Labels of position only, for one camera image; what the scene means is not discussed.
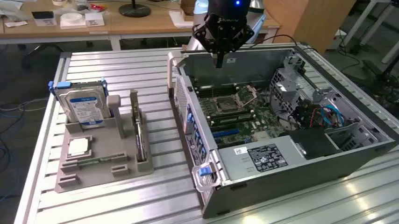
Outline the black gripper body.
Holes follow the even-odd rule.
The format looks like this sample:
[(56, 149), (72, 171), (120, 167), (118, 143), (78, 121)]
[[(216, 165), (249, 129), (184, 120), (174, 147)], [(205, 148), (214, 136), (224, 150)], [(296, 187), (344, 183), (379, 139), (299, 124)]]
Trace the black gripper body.
[(246, 25), (248, 0), (210, 0), (205, 17), (210, 18), (212, 36), (218, 45), (218, 32), (224, 27)]

